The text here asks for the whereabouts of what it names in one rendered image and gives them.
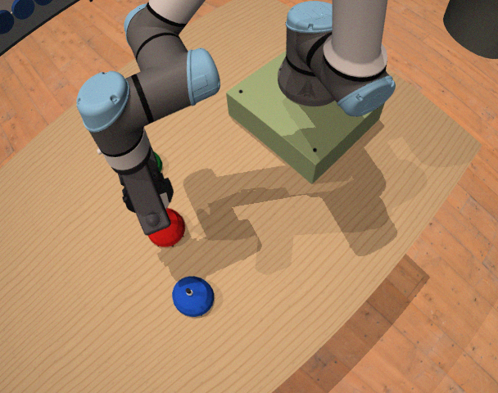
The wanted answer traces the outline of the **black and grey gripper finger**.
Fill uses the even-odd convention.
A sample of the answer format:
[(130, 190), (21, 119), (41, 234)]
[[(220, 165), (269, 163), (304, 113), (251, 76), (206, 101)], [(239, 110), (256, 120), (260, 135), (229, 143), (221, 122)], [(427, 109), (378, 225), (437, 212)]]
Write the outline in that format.
[(166, 185), (166, 189), (160, 195), (161, 195), (161, 199), (163, 201), (163, 204), (165, 206), (165, 209), (167, 209), (169, 203), (172, 200), (172, 197), (173, 197), (173, 194), (174, 194), (174, 189), (173, 189), (173, 187), (172, 187), (172, 185), (170, 183), (169, 178), (164, 178), (163, 182)]
[(127, 196), (123, 196), (122, 198), (123, 202), (126, 204), (127, 209), (135, 213), (133, 205), (127, 201)]

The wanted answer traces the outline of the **red dome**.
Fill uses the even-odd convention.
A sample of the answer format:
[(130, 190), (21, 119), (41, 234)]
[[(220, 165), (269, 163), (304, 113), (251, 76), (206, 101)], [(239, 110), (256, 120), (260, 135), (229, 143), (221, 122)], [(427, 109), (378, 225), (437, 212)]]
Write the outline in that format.
[(185, 231), (185, 223), (182, 216), (170, 208), (167, 208), (166, 211), (170, 217), (171, 225), (166, 229), (149, 235), (150, 240), (154, 244), (162, 247), (174, 246), (174, 244), (184, 237), (183, 234)]

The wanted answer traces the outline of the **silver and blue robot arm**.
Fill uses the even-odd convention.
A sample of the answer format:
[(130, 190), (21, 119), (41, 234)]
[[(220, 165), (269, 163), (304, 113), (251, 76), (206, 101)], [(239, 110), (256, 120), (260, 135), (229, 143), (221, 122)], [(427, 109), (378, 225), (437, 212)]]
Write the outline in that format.
[[(112, 168), (132, 169), (144, 160), (150, 147), (144, 126), (220, 90), (210, 53), (188, 51), (179, 37), (204, 1), (149, 0), (137, 6), (126, 16), (124, 31), (140, 72), (128, 78), (101, 72), (79, 90), (76, 106), (84, 126)], [(282, 93), (304, 106), (336, 101), (349, 116), (379, 108), (396, 88), (382, 44), (386, 10), (387, 0), (293, 6), (287, 14), (285, 61), (278, 69)], [(168, 228), (170, 218), (148, 163), (121, 177), (144, 234)]]

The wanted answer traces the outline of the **green bell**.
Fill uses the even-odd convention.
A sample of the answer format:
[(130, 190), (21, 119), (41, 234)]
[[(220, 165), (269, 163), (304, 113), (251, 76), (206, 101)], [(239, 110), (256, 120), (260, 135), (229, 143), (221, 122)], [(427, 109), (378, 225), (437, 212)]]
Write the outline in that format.
[(154, 152), (155, 156), (156, 156), (156, 160), (158, 162), (158, 168), (159, 168), (159, 172), (161, 172), (162, 170), (162, 161), (161, 161), (161, 158)]

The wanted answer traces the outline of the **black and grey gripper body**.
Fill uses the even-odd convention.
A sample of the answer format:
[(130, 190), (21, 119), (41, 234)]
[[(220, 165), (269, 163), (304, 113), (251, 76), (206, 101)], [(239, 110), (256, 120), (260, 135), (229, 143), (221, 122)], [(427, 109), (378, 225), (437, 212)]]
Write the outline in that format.
[[(150, 148), (151, 148), (151, 155), (150, 155)], [(152, 146), (150, 144), (148, 153), (147, 153), (146, 157), (144, 158), (144, 160), (140, 164), (136, 165), (132, 169), (126, 169), (126, 170), (119, 170), (119, 169), (112, 168), (116, 173), (119, 173), (118, 176), (119, 176), (119, 179), (120, 179), (120, 184), (122, 186), (124, 186), (124, 181), (121, 178), (121, 174), (122, 175), (135, 174), (139, 170), (141, 170), (148, 163), (150, 171), (152, 172), (152, 176), (153, 176), (153, 178), (155, 180), (156, 187), (157, 187), (157, 189), (158, 189), (158, 191), (159, 191), (160, 194), (163, 193), (163, 191), (166, 189), (166, 185), (162, 181), (164, 179), (164, 176), (163, 176), (163, 173), (159, 172), (158, 163), (157, 163), (157, 160), (155, 160), (156, 156), (155, 156), (155, 154), (153, 155), (153, 152), (154, 151), (152, 150)], [(148, 160), (148, 158), (149, 158), (149, 160)], [(125, 186), (122, 189), (122, 192), (123, 192), (123, 196), (127, 196), (127, 201), (132, 204)]]

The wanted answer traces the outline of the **blue dome bell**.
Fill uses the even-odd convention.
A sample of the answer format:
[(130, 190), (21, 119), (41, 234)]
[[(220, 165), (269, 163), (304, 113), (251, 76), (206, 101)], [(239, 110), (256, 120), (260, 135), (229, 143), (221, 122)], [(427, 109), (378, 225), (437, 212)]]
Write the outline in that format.
[(207, 281), (199, 277), (188, 276), (175, 284), (172, 299), (180, 313), (189, 317), (197, 317), (210, 310), (214, 302), (214, 292)]

